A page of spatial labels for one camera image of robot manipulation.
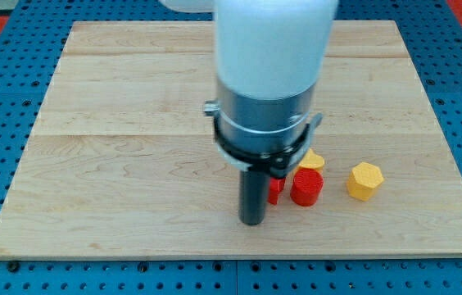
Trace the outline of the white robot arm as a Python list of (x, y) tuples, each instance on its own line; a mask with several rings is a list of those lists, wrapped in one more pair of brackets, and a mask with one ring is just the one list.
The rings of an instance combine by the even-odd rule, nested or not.
[(273, 154), (305, 132), (338, 0), (160, 0), (215, 22), (215, 136), (228, 151)]

